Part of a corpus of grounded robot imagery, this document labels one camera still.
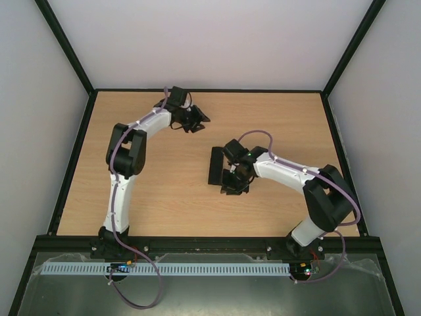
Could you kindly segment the black folding glasses case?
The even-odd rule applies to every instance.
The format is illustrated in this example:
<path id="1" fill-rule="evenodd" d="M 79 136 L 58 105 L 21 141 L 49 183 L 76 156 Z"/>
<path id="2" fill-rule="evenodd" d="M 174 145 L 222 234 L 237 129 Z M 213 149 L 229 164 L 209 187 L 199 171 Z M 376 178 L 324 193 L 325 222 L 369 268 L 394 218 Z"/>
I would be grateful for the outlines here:
<path id="1" fill-rule="evenodd" d="M 208 184 L 221 185 L 224 168 L 224 154 L 222 147 L 212 147 L 210 155 Z"/>

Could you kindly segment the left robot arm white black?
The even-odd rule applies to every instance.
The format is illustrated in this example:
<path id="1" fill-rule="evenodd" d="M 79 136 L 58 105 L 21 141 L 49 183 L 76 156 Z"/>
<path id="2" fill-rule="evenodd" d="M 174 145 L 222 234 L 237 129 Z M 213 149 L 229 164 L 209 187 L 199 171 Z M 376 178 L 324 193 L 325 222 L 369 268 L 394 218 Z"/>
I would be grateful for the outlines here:
<path id="1" fill-rule="evenodd" d="M 115 124 L 106 154 L 111 179 L 107 215 L 92 241 L 92 255 L 101 259 L 127 259 L 139 251 L 129 245 L 129 212 L 136 178 L 146 162 L 147 142 L 165 128 L 195 133 L 210 118 L 193 103 L 190 91 L 174 86 L 144 117 L 130 124 Z"/>

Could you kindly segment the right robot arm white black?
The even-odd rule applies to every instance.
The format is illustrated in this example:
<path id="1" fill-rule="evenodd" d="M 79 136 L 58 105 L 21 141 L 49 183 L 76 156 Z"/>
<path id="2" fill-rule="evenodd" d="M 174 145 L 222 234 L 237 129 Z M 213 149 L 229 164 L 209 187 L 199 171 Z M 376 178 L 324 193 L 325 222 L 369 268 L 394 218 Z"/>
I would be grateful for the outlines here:
<path id="1" fill-rule="evenodd" d="M 222 193 L 247 193 L 255 178 L 264 178 L 303 194 L 308 215 L 288 233 L 285 242 L 293 257 L 304 256 L 316 239 L 333 232 L 357 209 L 352 191 L 332 165 L 307 167 L 278 158 L 260 146 L 249 150 L 235 139 L 222 152 L 230 166 L 222 171 Z"/>

